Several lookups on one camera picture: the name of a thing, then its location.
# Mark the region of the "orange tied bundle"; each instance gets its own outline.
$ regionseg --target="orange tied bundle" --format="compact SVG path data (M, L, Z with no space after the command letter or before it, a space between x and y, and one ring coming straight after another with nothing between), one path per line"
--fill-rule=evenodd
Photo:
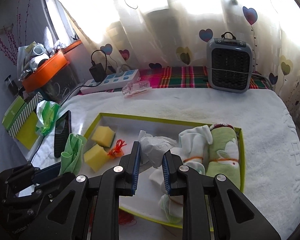
M124 143L125 143L125 141L123 141L121 139L117 140L115 147L113 147L108 153L108 155L110 156L111 159L114 159L116 157L121 157L124 155L124 153L121 149L123 146L127 145Z

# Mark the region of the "curtain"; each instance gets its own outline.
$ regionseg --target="curtain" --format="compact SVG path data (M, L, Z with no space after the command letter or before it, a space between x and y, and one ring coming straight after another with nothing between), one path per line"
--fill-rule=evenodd
M206 45L227 31L253 48L300 128L300 8L294 0L59 0L89 52L135 69L205 66ZM104 63L102 53L95 53Z

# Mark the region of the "window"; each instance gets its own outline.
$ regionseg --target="window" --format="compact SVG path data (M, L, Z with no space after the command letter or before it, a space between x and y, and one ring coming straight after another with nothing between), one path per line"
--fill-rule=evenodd
M66 46L76 41L77 35L72 28L67 13L58 0L42 0L47 20L52 30L54 42L60 40Z

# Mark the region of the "yellow sponge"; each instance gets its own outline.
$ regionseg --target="yellow sponge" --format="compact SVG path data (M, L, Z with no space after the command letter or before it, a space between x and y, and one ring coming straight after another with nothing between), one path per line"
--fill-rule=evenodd
M98 145L102 147L111 147L111 143L114 138L114 131L112 131L109 126L98 126L91 140L95 141Z
M97 172L108 160L110 156L98 144L86 151L83 155L84 162L87 163L95 172Z

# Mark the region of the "space heater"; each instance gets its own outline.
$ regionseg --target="space heater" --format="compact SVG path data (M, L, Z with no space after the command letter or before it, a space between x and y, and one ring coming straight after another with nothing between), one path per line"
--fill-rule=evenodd
M225 34L232 35L226 39ZM226 32L207 44L208 81L212 88L243 93L247 91L252 74L252 49Z

